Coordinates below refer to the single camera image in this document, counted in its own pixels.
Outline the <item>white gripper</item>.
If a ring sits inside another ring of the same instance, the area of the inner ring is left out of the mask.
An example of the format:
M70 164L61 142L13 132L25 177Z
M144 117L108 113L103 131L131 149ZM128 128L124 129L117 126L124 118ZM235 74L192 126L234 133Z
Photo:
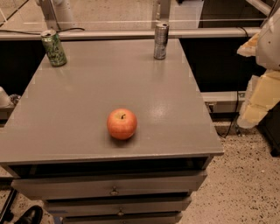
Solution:
M267 70L260 77L253 75L248 82L244 103L237 125L244 129L255 127L280 102L280 10L277 10L237 53L255 56L256 63Z

